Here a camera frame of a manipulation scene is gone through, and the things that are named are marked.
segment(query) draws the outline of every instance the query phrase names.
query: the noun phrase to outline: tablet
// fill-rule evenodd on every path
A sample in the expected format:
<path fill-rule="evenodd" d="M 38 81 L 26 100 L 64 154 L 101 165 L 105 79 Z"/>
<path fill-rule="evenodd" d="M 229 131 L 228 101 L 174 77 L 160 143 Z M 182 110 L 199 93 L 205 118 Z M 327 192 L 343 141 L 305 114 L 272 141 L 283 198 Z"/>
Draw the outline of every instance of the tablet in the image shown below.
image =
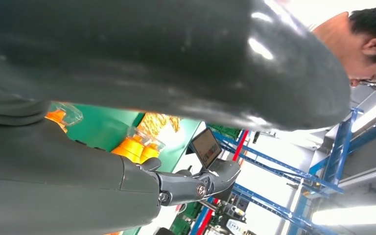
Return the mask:
<path fill-rule="evenodd" d="M 190 148 L 206 169 L 211 166 L 218 155 L 223 151 L 210 128 L 205 129 L 194 137 L 191 141 Z"/>

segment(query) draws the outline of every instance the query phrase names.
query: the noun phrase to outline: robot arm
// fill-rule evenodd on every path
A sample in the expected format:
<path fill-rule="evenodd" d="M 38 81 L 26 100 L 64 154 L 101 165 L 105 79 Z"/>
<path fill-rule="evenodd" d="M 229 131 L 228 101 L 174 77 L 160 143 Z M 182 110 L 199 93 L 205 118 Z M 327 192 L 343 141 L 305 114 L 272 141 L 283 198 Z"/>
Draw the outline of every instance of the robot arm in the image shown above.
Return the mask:
<path fill-rule="evenodd" d="M 271 0 L 0 1 L 0 89 L 253 130 L 335 125 L 350 100 L 339 61 Z"/>

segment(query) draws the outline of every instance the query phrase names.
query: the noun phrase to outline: humanoid robot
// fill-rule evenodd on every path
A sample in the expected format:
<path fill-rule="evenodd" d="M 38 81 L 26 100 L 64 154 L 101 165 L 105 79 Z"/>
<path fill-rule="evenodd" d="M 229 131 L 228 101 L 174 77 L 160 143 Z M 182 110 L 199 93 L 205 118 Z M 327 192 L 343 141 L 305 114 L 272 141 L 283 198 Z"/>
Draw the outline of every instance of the humanoid robot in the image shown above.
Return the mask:
<path fill-rule="evenodd" d="M 156 172 L 69 140 L 52 100 L 252 130 L 348 113 L 335 57 L 272 0 L 1 0 L 0 235 L 96 235 L 148 224 L 239 172 Z"/>

